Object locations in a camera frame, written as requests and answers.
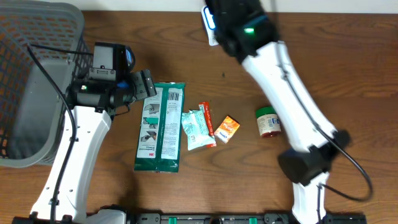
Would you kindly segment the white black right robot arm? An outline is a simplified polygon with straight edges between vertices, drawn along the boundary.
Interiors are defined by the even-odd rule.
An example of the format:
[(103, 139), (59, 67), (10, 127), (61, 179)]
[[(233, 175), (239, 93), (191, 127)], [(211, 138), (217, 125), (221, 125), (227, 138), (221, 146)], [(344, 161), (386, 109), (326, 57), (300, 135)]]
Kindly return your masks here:
[(261, 87), (277, 113), (291, 148), (278, 156), (293, 183), (292, 216), (298, 223), (325, 217), (324, 190), (333, 159), (350, 142), (318, 109), (279, 39), (275, 24), (259, 1), (213, 1), (205, 4), (215, 23), (215, 39)]

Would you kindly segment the green white 3M package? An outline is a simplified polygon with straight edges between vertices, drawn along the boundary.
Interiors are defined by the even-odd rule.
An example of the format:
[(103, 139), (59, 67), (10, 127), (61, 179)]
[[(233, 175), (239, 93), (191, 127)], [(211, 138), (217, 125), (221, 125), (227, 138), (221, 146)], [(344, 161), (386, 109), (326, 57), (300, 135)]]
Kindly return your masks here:
[(143, 104), (135, 171), (177, 173), (180, 159), (184, 83), (156, 83)]

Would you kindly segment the green lid cream jar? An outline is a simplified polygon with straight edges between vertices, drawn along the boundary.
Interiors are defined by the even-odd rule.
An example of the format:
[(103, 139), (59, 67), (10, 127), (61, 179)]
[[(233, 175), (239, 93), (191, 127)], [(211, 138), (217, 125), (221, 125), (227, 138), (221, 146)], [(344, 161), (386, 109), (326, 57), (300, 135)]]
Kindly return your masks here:
[(271, 106), (256, 110), (257, 126), (262, 138), (269, 138), (281, 133), (280, 121), (274, 108)]

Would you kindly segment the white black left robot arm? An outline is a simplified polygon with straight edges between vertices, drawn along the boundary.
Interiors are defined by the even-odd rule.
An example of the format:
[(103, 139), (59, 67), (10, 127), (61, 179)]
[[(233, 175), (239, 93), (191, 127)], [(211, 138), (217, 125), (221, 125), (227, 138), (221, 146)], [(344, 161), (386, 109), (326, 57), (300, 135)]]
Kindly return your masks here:
[(156, 95), (150, 71), (134, 72), (136, 57), (122, 44), (96, 42), (86, 78), (76, 78), (62, 91), (31, 52), (36, 66), (53, 86), (65, 108), (65, 123), (46, 185), (28, 217), (16, 223), (134, 223), (117, 205), (89, 215), (87, 195), (102, 142), (116, 109)]

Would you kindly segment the red snack stick packet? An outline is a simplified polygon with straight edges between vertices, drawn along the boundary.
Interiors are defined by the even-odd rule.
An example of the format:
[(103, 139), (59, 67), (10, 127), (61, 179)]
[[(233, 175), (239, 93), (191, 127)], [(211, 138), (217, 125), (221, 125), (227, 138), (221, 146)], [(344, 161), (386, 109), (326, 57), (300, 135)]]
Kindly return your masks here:
[(206, 126), (209, 131), (210, 137), (215, 140), (215, 135), (214, 135), (214, 130), (213, 130), (213, 125), (212, 125), (212, 120), (211, 120), (211, 115), (210, 115), (210, 107), (209, 107), (209, 102), (203, 101), (199, 104), (199, 109), (203, 113)]

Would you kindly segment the white teal wipes packet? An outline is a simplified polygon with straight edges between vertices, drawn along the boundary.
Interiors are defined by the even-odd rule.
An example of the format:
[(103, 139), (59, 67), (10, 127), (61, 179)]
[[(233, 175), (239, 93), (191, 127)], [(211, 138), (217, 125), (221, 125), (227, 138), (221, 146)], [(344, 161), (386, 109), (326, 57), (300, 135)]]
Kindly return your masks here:
[(215, 139), (210, 135), (202, 110), (182, 113), (182, 127), (187, 135), (187, 147), (189, 151), (216, 143)]

